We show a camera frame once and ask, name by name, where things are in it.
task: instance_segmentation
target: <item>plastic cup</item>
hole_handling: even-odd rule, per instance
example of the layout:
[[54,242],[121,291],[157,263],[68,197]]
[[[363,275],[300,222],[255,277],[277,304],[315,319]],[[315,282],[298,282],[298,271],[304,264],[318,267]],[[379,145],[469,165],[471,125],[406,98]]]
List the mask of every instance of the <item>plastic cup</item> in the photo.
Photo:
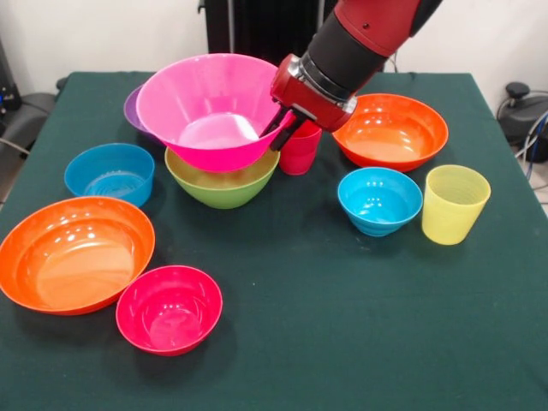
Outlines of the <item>plastic cup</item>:
[[463,241],[491,196],[489,182],[477,171],[442,165],[426,176],[422,230],[437,244]]
[[290,176],[306,174],[316,158],[322,129],[313,122],[305,122],[283,146],[280,168]]

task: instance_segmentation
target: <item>bowl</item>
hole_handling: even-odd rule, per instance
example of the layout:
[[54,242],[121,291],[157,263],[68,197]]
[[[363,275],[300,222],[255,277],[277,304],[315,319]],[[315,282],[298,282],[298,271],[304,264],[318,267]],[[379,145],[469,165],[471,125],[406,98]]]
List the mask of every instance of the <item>bowl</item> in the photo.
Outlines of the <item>bowl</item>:
[[271,179],[280,152],[267,150],[256,163],[231,173],[210,173],[184,162],[171,149],[165,151],[165,164],[179,185],[201,203],[218,209],[245,205]]
[[422,207],[419,186],[403,173],[382,167],[346,175],[339,183],[338,199],[352,224],[372,237],[397,231]]
[[137,116],[137,96],[139,95],[141,88],[142,85],[134,89],[128,95],[128,98],[126,98],[126,101],[123,105],[123,114],[126,117],[126,120],[128,120],[129,124],[131,124],[137,131],[148,137],[150,140],[159,144],[158,139],[154,136],[154,134],[148,132],[145,126],[143,126],[143,123],[140,122],[139,116]]
[[211,277],[193,267],[170,265],[129,285],[118,301],[116,323],[135,347],[173,356],[203,342],[222,310],[223,296]]
[[420,101],[368,94],[358,97],[354,114],[333,136],[346,157],[360,167],[405,172],[438,154],[449,130],[445,120]]
[[270,94],[276,71],[264,60],[238,54],[187,58],[144,84],[137,113],[150,133],[193,167],[241,170],[259,160],[281,130],[258,137],[279,109]]
[[154,159],[132,144],[96,146],[79,154],[65,170],[65,185],[75,196],[100,195],[141,207],[151,196]]
[[126,201],[60,201],[25,218],[0,245],[0,288],[34,311],[91,313],[143,272],[154,242],[150,220]]

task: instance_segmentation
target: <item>dark green cloth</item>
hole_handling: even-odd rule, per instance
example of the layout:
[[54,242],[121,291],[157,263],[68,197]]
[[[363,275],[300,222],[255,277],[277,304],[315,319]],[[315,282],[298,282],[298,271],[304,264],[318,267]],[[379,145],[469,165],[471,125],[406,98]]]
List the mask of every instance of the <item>dark green cloth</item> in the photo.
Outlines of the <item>dark green cloth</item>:
[[428,241],[419,217],[385,238],[360,234],[337,204],[355,167],[328,134],[307,175],[277,170],[233,211],[201,205],[170,178],[163,148],[123,117],[147,77],[70,76],[0,212],[0,238],[69,197],[63,172],[79,152],[140,144],[158,161],[143,207],[158,239],[150,267],[210,273],[223,316],[194,352],[162,358],[122,338],[114,307],[62,318],[2,295],[0,410],[548,409],[548,224],[470,75],[378,74],[365,90],[418,98],[449,124],[448,145],[409,173],[422,188],[447,163],[491,182],[455,247]]

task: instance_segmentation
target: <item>cup rim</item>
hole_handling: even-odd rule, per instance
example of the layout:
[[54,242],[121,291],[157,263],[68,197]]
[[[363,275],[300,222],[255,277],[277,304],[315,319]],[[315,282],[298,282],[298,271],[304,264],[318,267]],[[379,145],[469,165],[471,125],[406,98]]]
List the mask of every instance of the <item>cup rim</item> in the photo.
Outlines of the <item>cup rim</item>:
[[304,139],[312,139],[312,138],[321,137],[324,130],[315,123],[313,123],[313,126],[317,128],[317,130],[315,130],[313,133],[310,133],[310,134],[307,134],[307,135],[295,135],[295,134],[293,134],[289,140],[291,140],[291,139],[304,140]]
[[[442,169],[461,169],[461,170],[466,170],[466,171],[472,171],[472,173],[475,175],[475,177],[478,177],[479,180],[481,180],[487,186],[487,193],[484,196],[484,199],[482,199],[480,201],[476,201],[475,203],[471,203],[471,204],[459,204],[459,203],[456,203],[454,201],[449,201],[449,200],[445,199],[444,197],[440,196],[438,193],[436,193],[436,191],[434,189],[432,189],[432,186],[430,184],[430,179],[432,178],[433,173],[435,173],[437,171],[440,171]],[[426,190],[430,191],[430,193],[432,195],[436,196],[437,199],[441,200],[445,204],[448,204],[448,205],[451,205],[451,206],[466,207],[466,208],[475,208],[477,206],[481,206],[481,205],[485,204],[487,202],[487,200],[489,200],[491,198],[491,184],[489,183],[489,181],[481,173],[479,173],[478,171],[476,171],[476,170],[474,170],[470,167],[466,167],[464,165],[459,165],[459,164],[443,164],[443,165],[439,165],[438,167],[434,167],[433,169],[428,171],[428,174],[426,175]]]

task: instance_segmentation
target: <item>white wall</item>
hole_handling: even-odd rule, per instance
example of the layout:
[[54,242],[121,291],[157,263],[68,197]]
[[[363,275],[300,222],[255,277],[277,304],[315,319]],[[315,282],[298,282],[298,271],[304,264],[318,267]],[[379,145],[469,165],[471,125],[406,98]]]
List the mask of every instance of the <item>white wall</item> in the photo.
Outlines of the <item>white wall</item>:
[[198,0],[0,0],[0,38],[21,92],[72,71],[155,71],[207,52]]
[[506,83],[548,90],[548,1],[444,0],[398,53],[401,71],[469,72],[495,110]]
[[[207,52],[197,2],[0,0],[0,36],[20,89],[52,91],[71,71],[152,71]],[[444,0],[398,67],[471,72],[494,109],[511,80],[548,89],[547,16],[546,0]]]

